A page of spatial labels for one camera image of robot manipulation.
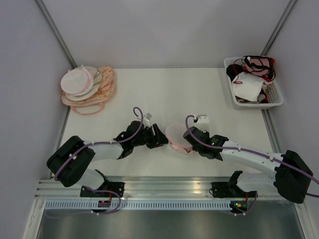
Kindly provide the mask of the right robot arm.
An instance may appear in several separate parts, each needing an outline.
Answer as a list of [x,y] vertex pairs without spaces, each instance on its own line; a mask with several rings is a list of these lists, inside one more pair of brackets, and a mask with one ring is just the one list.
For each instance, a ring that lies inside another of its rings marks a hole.
[[210,136],[194,126],[184,133],[183,138],[203,157],[257,170],[256,174],[234,172],[227,185],[230,195],[238,197],[244,192],[275,191],[290,202],[304,202],[313,173],[296,152],[257,151],[221,135]]

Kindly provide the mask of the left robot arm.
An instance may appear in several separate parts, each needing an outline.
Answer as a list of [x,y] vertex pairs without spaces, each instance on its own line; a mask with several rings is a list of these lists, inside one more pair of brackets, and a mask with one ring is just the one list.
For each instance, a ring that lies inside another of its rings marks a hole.
[[154,149],[168,144],[157,124],[145,126],[132,121],[127,129],[111,141],[85,142],[79,136],[70,137],[47,160],[46,166],[64,187],[81,185],[80,196],[92,198],[122,197],[123,182],[111,182],[100,170],[89,169],[93,161],[124,159],[135,147]]

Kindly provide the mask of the white pink mesh laundry bag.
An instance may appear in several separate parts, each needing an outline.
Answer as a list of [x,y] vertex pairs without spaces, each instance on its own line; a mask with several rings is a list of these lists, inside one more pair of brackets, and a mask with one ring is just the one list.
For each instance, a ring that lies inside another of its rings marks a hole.
[[184,124],[174,122],[166,127],[164,134],[168,139],[169,146],[176,153],[193,155],[195,151],[192,149],[192,145],[183,137],[185,132],[186,126]]

